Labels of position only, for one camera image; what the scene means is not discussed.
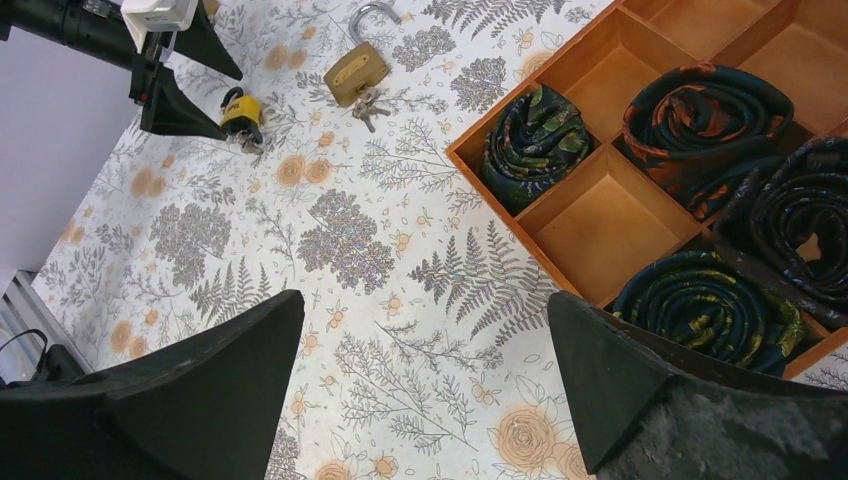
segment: rolled necktie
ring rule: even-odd
[[[848,139],[812,141],[776,173],[752,172],[714,230],[743,275],[830,329],[848,327]]]
[[[698,221],[753,169],[776,170],[794,106],[750,73],[701,64],[648,85],[624,114],[625,154]]]
[[[480,180],[518,215],[586,158],[591,145],[580,110],[542,85],[508,105],[489,132]]]
[[[711,251],[648,266],[622,290],[615,316],[717,360],[780,376],[804,337],[801,313]]]

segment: yellow padlock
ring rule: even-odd
[[[371,10],[384,12],[396,24],[401,19],[392,11],[392,7],[383,2],[371,2],[363,5],[353,15],[348,24],[350,38],[356,44],[350,52],[336,62],[324,75],[324,83],[330,87],[330,93],[340,107],[349,107],[368,87],[374,87],[389,74],[389,66],[380,58],[374,45],[362,40],[359,35],[359,21]]]

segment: table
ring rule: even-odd
[[[265,152],[129,126],[35,282],[95,369],[294,288],[306,321],[268,478],[587,477],[545,325],[555,285],[443,150],[609,1],[535,2],[538,19],[449,3],[361,23],[393,68],[375,134],[322,80],[356,2],[221,6]],[[170,63],[206,112],[236,85]]]

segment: bunch of keys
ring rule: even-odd
[[[374,87],[370,87],[362,93],[362,96],[359,97],[359,101],[356,102],[356,105],[353,107],[353,118],[358,120],[362,120],[365,123],[365,126],[368,127],[368,131],[374,133],[377,131],[374,128],[374,124],[371,123],[371,115],[384,115],[389,116],[392,112],[379,108],[374,105],[374,102],[377,100],[379,96],[379,92]]]

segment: padlock body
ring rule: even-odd
[[[389,67],[377,49],[363,42],[330,68],[324,83],[340,107],[349,107],[366,88],[376,86],[388,74]]]

